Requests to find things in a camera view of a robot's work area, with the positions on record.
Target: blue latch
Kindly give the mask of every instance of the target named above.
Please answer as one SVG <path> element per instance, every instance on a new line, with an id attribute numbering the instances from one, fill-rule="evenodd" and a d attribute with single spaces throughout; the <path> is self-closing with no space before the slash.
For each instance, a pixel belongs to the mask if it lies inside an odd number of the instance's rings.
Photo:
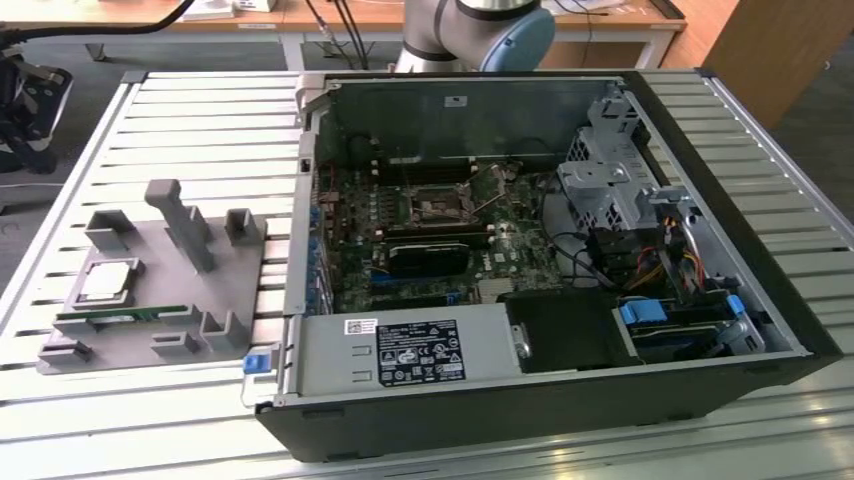
<path id="1" fill-rule="evenodd" d="M 732 309 L 732 313 L 736 317 L 744 313 L 744 304 L 741 303 L 741 299 L 737 295 L 729 295 L 725 297 L 725 303 L 729 304 L 729 308 Z"/>
<path id="2" fill-rule="evenodd" d="M 448 307 L 453 305 L 459 305 L 459 301 L 463 298 L 463 294 L 460 292 L 451 292 L 445 295 L 447 305 Z"/>
<path id="3" fill-rule="evenodd" d="M 242 373 L 268 373 L 272 370 L 272 360 L 269 354 L 250 354 L 242 359 Z"/>
<path id="4" fill-rule="evenodd" d="M 625 325 L 631 325 L 632 323 L 667 321 L 667 313 L 664 313 L 661 302 L 652 299 L 629 300 L 621 307 L 619 307 L 619 313 Z"/>

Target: warning label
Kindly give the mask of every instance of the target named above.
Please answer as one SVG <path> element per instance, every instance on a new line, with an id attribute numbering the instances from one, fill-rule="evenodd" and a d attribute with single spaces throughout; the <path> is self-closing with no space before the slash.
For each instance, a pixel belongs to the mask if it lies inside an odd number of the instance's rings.
<path id="1" fill-rule="evenodd" d="M 376 350 L 384 387 L 465 379 L 456 320 L 377 325 Z"/>

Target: white wire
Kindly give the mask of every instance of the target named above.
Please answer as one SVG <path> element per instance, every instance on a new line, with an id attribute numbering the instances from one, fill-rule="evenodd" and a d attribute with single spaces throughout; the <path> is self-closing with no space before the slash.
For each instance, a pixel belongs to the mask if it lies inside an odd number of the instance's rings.
<path id="1" fill-rule="evenodd" d="M 21 188 L 21 187 L 64 187 L 64 183 L 14 183 L 12 185 L 0 185 L 0 188 Z"/>

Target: desk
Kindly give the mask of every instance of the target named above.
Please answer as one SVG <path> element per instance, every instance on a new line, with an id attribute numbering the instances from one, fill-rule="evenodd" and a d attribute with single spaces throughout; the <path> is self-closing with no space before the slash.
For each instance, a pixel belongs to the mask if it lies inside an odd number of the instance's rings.
<path id="1" fill-rule="evenodd" d="M 459 480 L 580 471 L 587 480 L 751 479 L 825 478 L 854 467 L 851 225 L 717 80 L 692 71 L 641 74 L 844 359 L 701 419 L 325 464 L 294 461 L 252 418 L 241 392 L 254 398 L 274 383 L 242 388 L 238 360 L 38 375 L 38 348 L 90 244 L 80 225 L 94 209 L 156 218 L 141 196 L 164 175 L 180 179 L 185 205 L 205 216 L 236 207 L 266 215 L 252 341 L 281 339 L 297 73 L 152 73 L 118 87 L 0 298 L 2 478 Z M 676 181 L 667 157 L 651 151 Z"/>
<path id="2" fill-rule="evenodd" d="M 337 33 L 340 41 L 346 40 L 344 25 L 334 6 L 325 0 L 313 0 L 320 16 Z M 352 16 L 365 42 L 402 41 L 402 2 L 393 0 L 349 1 Z M 625 13 L 611 10 L 608 16 L 591 16 L 592 42 L 643 43 L 637 58 L 637 68 L 657 67 L 672 37 L 684 28 L 684 20 L 667 19 L 652 6 L 649 0 L 628 0 Z M 559 15 L 555 17 L 557 33 L 555 42 L 587 42 L 585 15 Z M 290 0 L 285 4 L 281 45 L 290 70 L 304 70 L 301 45 L 305 42 L 325 41 L 317 31 L 313 15 L 305 2 Z"/>
<path id="3" fill-rule="evenodd" d="M 402 40 L 402 3 L 350 1 L 350 10 L 362 39 L 368 42 Z M 320 15 L 330 28 L 342 33 L 337 11 L 325 0 L 314 0 Z M 160 20 L 177 5 L 176 0 L 20 0 L 1 20 L 10 28 L 60 26 L 137 26 Z M 684 28 L 683 20 L 664 18 L 649 0 L 628 0 L 624 10 L 607 17 L 591 16 L 593 42 L 636 42 L 644 45 L 637 58 L 639 68 L 656 67 L 669 46 L 673 34 Z M 556 17 L 555 42 L 585 42 L 587 17 Z M 278 0 L 272 12 L 236 12 L 234 18 L 177 22 L 168 29 L 149 35 L 89 35 L 53 37 L 32 43 L 82 44 L 94 60 L 104 58 L 104 43 L 249 43 L 274 42 L 282 46 L 286 67 L 304 70 L 301 45 L 321 42 L 314 18 L 302 0 Z"/>
<path id="4" fill-rule="evenodd" d="M 286 1 L 272 12 L 234 12 L 234 18 L 176 22 L 148 35 L 85 35 L 52 37 L 29 43 L 84 44 L 94 60 L 102 58 L 104 43 L 278 43 L 278 28 Z M 177 0 L 20 0 L 2 8 L 0 20 L 9 28 L 64 26 L 133 27 L 157 22 L 177 6 Z"/>

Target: yellow wire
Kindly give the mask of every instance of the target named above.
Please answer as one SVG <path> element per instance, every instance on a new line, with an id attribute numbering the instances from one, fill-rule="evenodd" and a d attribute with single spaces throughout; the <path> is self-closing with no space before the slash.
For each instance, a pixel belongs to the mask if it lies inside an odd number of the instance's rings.
<path id="1" fill-rule="evenodd" d="M 693 254 L 688 253 L 688 252 L 684 252 L 681 255 L 684 256 L 684 258 L 687 258 L 688 260 L 691 260 L 693 262 L 693 270 L 695 270 L 693 273 L 696 273 L 696 281 L 697 281 L 697 283 L 701 283 L 703 282 L 703 280 L 701 280 L 701 278 L 703 278 L 701 277 L 701 275 L 703 275 L 703 267 L 701 267 L 701 263 L 699 261 L 699 258 L 696 258 L 696 256 Z"/>
<path id="2" fill-rule="evenodd" d="M 661 270 L 663 267 L 657 265 L 643 277 L 640 277 L 633 283 L 624 287 L 625 290 L 633 290 L 635 288 L 637 288 L 640 285 L 648 282 L 661 272 Z"/>

